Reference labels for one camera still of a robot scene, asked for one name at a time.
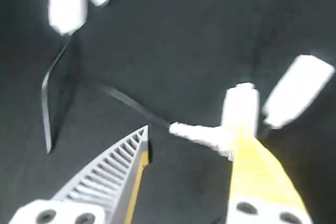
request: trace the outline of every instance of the black surface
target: black surface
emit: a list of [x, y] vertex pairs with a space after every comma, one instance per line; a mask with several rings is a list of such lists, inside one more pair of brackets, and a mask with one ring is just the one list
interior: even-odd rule
[[[112, 0], [90, 6], [79, 34], [81, 66], [168, 120], [217, 125], [225, 90], [247, 80], [252, 63], [261, 104], [297, 55], [336, 66], [335, 3]], [[47, 156], [39, 90], [63, 39], [48, 26], [47, 0], [1, 0], [1, 6], [0, 220], [6, 223], [19, 206], [50, 198], [100, 152], [150, 122], [79, 83]], [[64, 61], [54, 76], [54, 103], [71, 91], [66, 69]], [[336, 221], [335, 100], [334, 77], [299, 120], [265, 143], [315, 223]], [[160, 126], [150, 130], [153, 163], [144, 171], [133, 223], [204, 224], [225, 214], [231, 164]]]

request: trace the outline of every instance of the mounting hole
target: mounting hole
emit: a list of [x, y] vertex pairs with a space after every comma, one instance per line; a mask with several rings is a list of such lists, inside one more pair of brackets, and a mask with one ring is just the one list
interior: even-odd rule
[[237, 204], [237, 210], [241, 211], [245, 214], [248, 215], [257, 215], [258, 211], [257, 208], [255, 208], [253, 205], [251, 205], [250, 203], [247, 202], [240, 202]]
[[96, 218], [93, 214], [85, 213], [77, 217], [75, 224], [93, 224]]
[[56, 215], [56, 211], [52, 209], [45, 210], [41, 212], [37, 218], [36, 218], [36, 223], [37, 224], [47, 224], [52, 222]]
[[301, 220], [298, 217], [290, 214], [289, 212], [282, 212], [280, 214], [280, 220], [291, 224], [302, 224]]

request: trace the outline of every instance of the black cable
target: black cable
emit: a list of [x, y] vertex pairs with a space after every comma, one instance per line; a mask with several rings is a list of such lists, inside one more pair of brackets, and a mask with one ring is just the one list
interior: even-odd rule
[[142, 114], [144, 117], [151, 120], [152, 122], [169, 129], [170, 123], [168, 121], [156, 116], [150, 110], [146, 109], [144, 106], [142, 106], [141, 104], [136, 102], [136, 100], [130, 98], [128, 95], [119, 91], [115, 87], [105, 85], [105, 84], [102, 84], [102, 83], [96, 83], [96, 87], [100, 91], [104, 92], [105, 94], [116, 98], [117, 100], [121, 101], [122, 103], [126, 104], [127, 106], [129, 106], [129, 107], [133, 108], [134, 110], [138, 111], [140, 114]]

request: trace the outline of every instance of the black wire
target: black wire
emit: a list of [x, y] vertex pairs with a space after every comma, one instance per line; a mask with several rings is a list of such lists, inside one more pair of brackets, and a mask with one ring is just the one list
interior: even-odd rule
[[150, 110], [146, 109], [144, 106], [142, 106], [141, 104], [136, 102], [136, 100], [130, 98], [128, 95], [119, 91], [115, 87], [105, 85], [105, 84], [102, 84], [102, 83], [96, 83], [96, 87], [100, 91], [104, 92], [105, 94], [116, 98], [117, 100], [121, 101], [122, 103], [126, 104], [127, 106], [129, 106], [129, 107], [133, 108], [134, 110], [138, 111], [140, 114], [142, 114], [144, 117], [151, 120], [152, 122], [169, 129], [170, 123], [168, 121], [160, 118], [159, 116], [156, 116]]

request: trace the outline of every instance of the dark fabric background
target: dark fabric background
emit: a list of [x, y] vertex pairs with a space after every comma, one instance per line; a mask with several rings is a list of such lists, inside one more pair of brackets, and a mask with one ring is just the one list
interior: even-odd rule
[[[39, 92], [64, 39], [48, 26], [47, 0], [0, 4], [1, 223], [19, 206], [50, 198], [100, 152], [151, 124], [78, 82], [79, 73], [117, 86], [167, 120], [214, 126], [226, 89], [248, 80], [252, 70], [263, 104], [297, 55], [313, 54], [336, 66], [336, 0], [90, 5], [79, 47], [67, 52], [52, 79], [52, 110], [69, 111], [48, 156]], [[315, 223], [336, 222], [335, 84], [334, 77], [300, 119], [264, 143], [283, 163]], [[231, 163], [157, 125], [150, 131], [153, 163], [144, 171], [133, 223], [207, 224], [225, 216]]]

